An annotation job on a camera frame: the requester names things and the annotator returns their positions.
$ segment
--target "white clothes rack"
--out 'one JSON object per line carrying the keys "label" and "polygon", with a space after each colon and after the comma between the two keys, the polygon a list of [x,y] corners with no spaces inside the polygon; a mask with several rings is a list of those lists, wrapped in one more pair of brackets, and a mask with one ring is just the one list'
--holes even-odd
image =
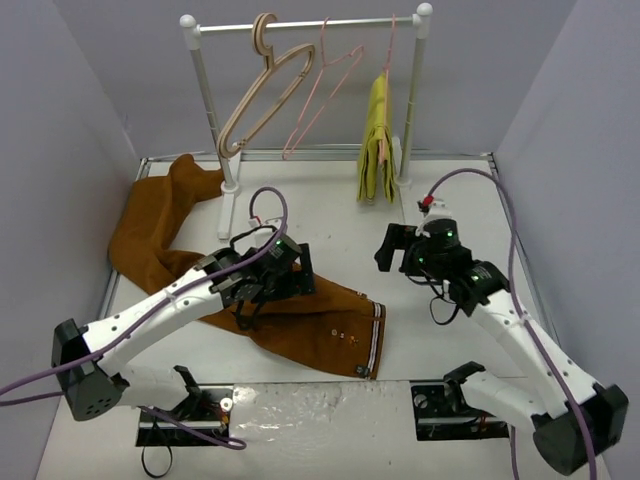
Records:
{"label": "white clothes rack", "polygon": [[[409,99],[407,102],[407,115],[403,132],[402,146],[395,145],[396,149],[401,150],[401,161],[399,174],[396,183],[400,186],[408,186],[409,178],[409,160],[412,153],[413,145],[413,118],[416,107],[418,89],[420,86],[420,77],[422,73],[422,65],[427,36],[429,34],[429,25],[433,7],[429,3],[422,3],[416,9],[416,13],[408,17],[399,17],[395,19],[397,27],[412,27],[415,30],[416,40],[413,53],[413,63],[411,67],[411,81],[409,84]],[[329,20],[326,28],[356,28],[356,27],[390,27],[392,18],[364,18],[353,20]],[[307,21],[307,22],[275,22],[267,25],[267,30],[308,30],[319,29],[324,21]],[[205,106],[209,130],[216,151],[218,144],[218,136],[220,134],[220,123],[218,121],[216,110],[214,107],[213,95],[209,86],[207,69],[202,57],[201,40],[206,36],[221,35],[227,33],[237,33],[251,31],[253,25],[220,25],[220,26],[202,26],[199,25],[195,18],[191,15],[183,15],[180,18],[180,26],[182,27],[187,48],[191,52],[191,59],[196,71],[202,101]],[[238,173],[240,169],[240,157],[242,152],[238,153],[231,159],[219,158],[220,167],[224,175],[222,184],[223,203],[222,212],[218,225],[218,238],[227,240],[231,235],[231,222],[233,218],[233,209],[235,198],[240,193],[240,183]]]}

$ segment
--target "yellow cloth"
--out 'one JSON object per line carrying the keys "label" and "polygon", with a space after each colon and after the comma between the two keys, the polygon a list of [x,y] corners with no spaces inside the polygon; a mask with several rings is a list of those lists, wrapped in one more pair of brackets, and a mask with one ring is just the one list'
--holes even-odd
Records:
{"label": "yellow cloth", "polygon": [[393,149],[391,148],[391,92],[387,92],[387,125],[384,121],[385,100],[385,74],[382,73],[371,87],[369,95],[369,111],[367,112],[367,125],[360,147],[358,158],[358,200],[372,202],[376,195],[376,180],[378,176],[378,162],[380,143],[385,138],[385,160],[381,165],[384,195],[389,203],[395,198],[395,168]]}

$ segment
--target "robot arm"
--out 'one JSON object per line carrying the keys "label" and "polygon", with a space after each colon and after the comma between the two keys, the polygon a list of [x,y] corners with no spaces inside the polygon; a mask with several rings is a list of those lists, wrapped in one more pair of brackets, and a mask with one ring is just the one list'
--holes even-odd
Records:
{"label": "robot arm", "polygon": [[533,434],[538,451],[556,471],[569,475],[587,461],[584,440],[573,411],[528,329],[562,372],[587,421],[596,454],[621,436],[628,399],[619,387],[602,387],[575,364],[527,312],[516,313],[510,285],[490,262],[475,260],[461,245],[456,222],[444,202],[425,198],[418,226],[390,224],[375,255],[380,271],[389,271],[396,250],[404,255],[400,271],[448,286],[447,295],[503,347],[531,382],[537,395],[508,384],[475,362],[447,374],[454,410],[472,407]]}
{"label": "robot arm", "polygon": [[[54,367],[104,351],[95,360],[57,375],[73,417],[89,420],[117,405],[172,411],[183,402],[199,401],[201,392],[185,367],[155,369],[130,362],[198,318],[237,305],[238,326],[251,328],[255,319],[242,316],[244,302],[261,305],[315,291],[307,245],[298,245],[282,235],[266,255],[247,262],[254,253],[254,249],[244,255],[233,248],[219,250],[172,285],[116,315],[83,327],[72,319],[58,325],[54,331]],[[298,258],[301,266],[294,269]],[[230,269],[241,263],[247,266]]]}

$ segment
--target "white wall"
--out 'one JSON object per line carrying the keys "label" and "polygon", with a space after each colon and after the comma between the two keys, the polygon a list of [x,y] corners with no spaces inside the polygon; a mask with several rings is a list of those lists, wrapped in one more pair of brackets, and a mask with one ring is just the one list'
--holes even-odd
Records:
{"label": "white wall", "polygon": [[[107,242],[137,162],[51,1],[1,2],[0,45],[4,385],[50,365],[59,322],[95,319],[109,270]],[[19,394],[54,388],[48,380]],[[35,477],[56,406],[0,409],[3,480]]]}
{"label": "white wall", "polygon": [[[263,11],[282,21],[408,16],[420,0],[55,0],[71,32],[123,119],[142,156],[210,150],[204,108],[178,19],[191,13],[205,25],[252,23]],[[435,13],[425,57],[424,88],[416,114],[417,146],[450,152],[495,150],[531,86],[575,0],[432,0]],[[276,54],[318,32],[269,34]],[[262,68],[249,34],[208,38],[203,53],[221,123]],[[386,55],[389,31],[358,29],[327,36],[331,56],[358,43],[366,58],[325,112],[307,143],[359,143],[369,89]],[[414,33],[396,37],[392,84],[394,126],[403,128]],[[294,98],[253,141],[282,146],[313,84]],[[327,75],[326,95],[342,70]],[[291,70],[258,98],[266,110]]]}
{"label": "white wall", "polygon": [[579,0],[497,152],[570,355],[630,397],[614,479],[640,445],[640,3]]}

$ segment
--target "wire hanger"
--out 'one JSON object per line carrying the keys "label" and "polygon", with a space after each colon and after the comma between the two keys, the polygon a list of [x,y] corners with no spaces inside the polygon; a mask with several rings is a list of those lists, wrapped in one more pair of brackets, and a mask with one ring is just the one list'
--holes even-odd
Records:
{"label": "wire hanger", "polygon": [[[329,21],[329,17],[324,19],[324,23],[322,24],[322,28],[320,30],[320,56],[322,57],[322,68],[320,69],[320,73],[318,74],[318,77],[316,78],[316,82],[313,84],[313,88],[311,89],[311,92],[309,93],[309,96],[307,97],[307,101],[304,104],[304,107],[302,108],[302,111],[300,112],[300,115],[298,116],[298,121],[297,121],[297,124],[296,124],[296,128],[293,130],[293,132],[291,132],[291,135],[289,135],[287,143],[285,144],[284,149],[282,150],[282,159],[283,160],[287,160],[289,158],[289,156],[293,152],[295,152],[296,148],[298,147],[298,144],[305,137],[305,135],[307,134],[309,129],[311,129],[311,127],[316,123],[316,120],[322,114],[322,112],[324,111],[324,109],[327,106],[327,104],[329,103],[329,101],[331,101],[331,99],[335,96],[335,94],[338,92],[340,87],[342,87],[342,84],[345,82],[347,77],[349,75],[351,75],[351,72],[356,67],[356,65],[358,65],[358,63],[360,63],[360,60],[362,60],[362,56],[364,55],[364,45],[358,45],[356,48],[354,48],[353,50],[351,50],[348,53],[345,53],[341,57],[336,58],[335,60],[332,60],[330,62],[327,62],[327,58],[325,56],[325,51],[324,51],[324,36],[325,36],[325,28],[327,26],[327,22],[328,21]],[[318,84],[320,83],[320,79],[322,78],[322,75],[324,74],[325,69],[327,67],[331,67],[333,65],[337,65],[337,64],[343,62],[344,60],[346,60],[348,58],[354,58],[353,63],[347,69],[345,74],[340,79],[340,82],[338,82],[338,84],[333,89],[333,91],[331,92],[329,97],[322,104],[320,109],[316,112],[316,114],[311,119],[311,121],[309,122],[307,127],[300,134],[300,136],[298,137],[298,140],[296,140],[296,142],[293,144],[293,146],[289,149],[289,144],[293,140],[293,137],[295,136],[295,134],[298,133],[298,130],[300,130],[300,128],[301,128],[300,125],[302,124],[302,119],[304,118],[304,114],[306,113],[307,108],[309,107],[309,103],[311,103],[311,99],[313,98],[314,94],[316,93],[316,88],[318,87]]]}
{"label": "wire hanger", "polygon": [[396,15],[393,14],[391,16],[391,39],[389,40],[389,49],[387,50],[387,61],[382,67],[382,71],[384,72],[384,131],[385,134],[382,135],[382,140],[378,144],[378,163],[382,165],[386,160],[385,152],[387,151],[387,108],[389,102],[389,70],[391,70],[391,54],[393,52],[393,38],[396,35]]}

